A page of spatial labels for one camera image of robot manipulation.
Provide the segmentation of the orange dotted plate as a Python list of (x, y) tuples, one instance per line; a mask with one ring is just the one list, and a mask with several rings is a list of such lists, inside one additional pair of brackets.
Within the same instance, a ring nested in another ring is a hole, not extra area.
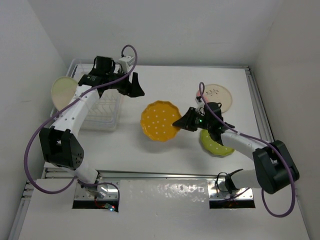
[(166, 142), (180, 131), (173, 123), (181, 117), (178, 107), (170, 101), (157, 100), (150, 103), (141, 113), (140, 126), (152, 141)]

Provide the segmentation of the white pink floral plate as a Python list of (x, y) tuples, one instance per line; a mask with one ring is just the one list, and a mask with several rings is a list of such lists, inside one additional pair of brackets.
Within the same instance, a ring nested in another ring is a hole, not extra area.
[(220, 103), (222, 113), (227, 112), (233, 103), (231, 93), (224, 86), (218, 84), (205, 85), (203, 97), (207, 103)]

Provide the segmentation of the green dotted plate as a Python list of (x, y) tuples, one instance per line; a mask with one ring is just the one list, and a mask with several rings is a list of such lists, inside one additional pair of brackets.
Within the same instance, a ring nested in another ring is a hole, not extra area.
[(226, 157), (235, 152), (233, 148), (223, 146), (212, 140), (207, 130), (201, 130), (199, 139), (202, 147), (214, 156)]

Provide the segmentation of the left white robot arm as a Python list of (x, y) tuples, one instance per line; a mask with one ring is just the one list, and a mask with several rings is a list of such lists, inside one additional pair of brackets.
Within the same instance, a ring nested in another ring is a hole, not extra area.
[(95, 187), (99, 172), (85, 161), (84, 149), (77, 137), (80, 128), (94, 104), (109, 89), (117, 90), (130, 98), (144, 96), (138, 74), (133, 71), (137, 64), (135, 56), (122, 55), (119, 70), (112, 58), (97, 56), (91, 71), (84, 74), (70, 101), (71, 107), (60, 112), (50, 127), (39, 132), (44, 160), (65, 169), (84, 186)]

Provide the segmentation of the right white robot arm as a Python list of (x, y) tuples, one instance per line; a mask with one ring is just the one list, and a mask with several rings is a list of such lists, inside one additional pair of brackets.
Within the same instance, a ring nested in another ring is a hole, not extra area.
[(300, 173), (282, 141), (274, 141), (270, 146), (260, 146), (258, 140), (237, 135), (231, 130), (234, 126), (224, 122), (221, 106), (220, 102), (210, 102), (203, 111), (190, 107), (186, 114), (172, 125), (190, 132), (195, 132), (198, 128), (206, 130), (213, 141), (253, 160), (258, 187), (268, 194), (274, 194), (288, 186), (291, 183), (289, 174), (294, 182), (300, 178)]

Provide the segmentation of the cream round plate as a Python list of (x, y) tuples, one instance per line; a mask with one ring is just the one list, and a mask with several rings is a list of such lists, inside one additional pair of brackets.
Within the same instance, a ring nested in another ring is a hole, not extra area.
[(65, 108), (76, 93), (78, 83), (71, 77), (62, 76), (55, 80), (51, 87), (51, 99), (55, 108)]

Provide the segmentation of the white foreground cover board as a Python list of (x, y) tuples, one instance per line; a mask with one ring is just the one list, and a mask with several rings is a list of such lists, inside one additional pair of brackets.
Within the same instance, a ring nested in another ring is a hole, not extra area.
[(298, 207), (275, 218), (255, 208), (211, 209), (204, 180), (122, 180), (118, 212), (74, 209), (76, 184), (32, 194), (22, 240), (306, 240)]

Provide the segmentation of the small green circuit board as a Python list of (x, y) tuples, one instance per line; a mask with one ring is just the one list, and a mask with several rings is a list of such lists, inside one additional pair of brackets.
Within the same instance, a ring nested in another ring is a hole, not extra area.
[(111, 205), (107, 202), (100, 202), (95, 199), (94, 204), (99, 209), (106, 209), (106, 210), (109, 210), (110, 212), (114, 212), (116, 210), (116, 207), (114, 205)]

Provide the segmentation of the front aluminium frame rail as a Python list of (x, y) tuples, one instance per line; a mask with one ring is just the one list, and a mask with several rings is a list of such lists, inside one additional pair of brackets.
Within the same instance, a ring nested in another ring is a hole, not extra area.
[[(100, 176), (106, 179), (213, 179), (216, 174), (188, 174), (164, 172), (138, 172), (99, 170)], [(46, 167), (43, 170), (43, 179), (70, 179), (72, 175), (61, 168)]]

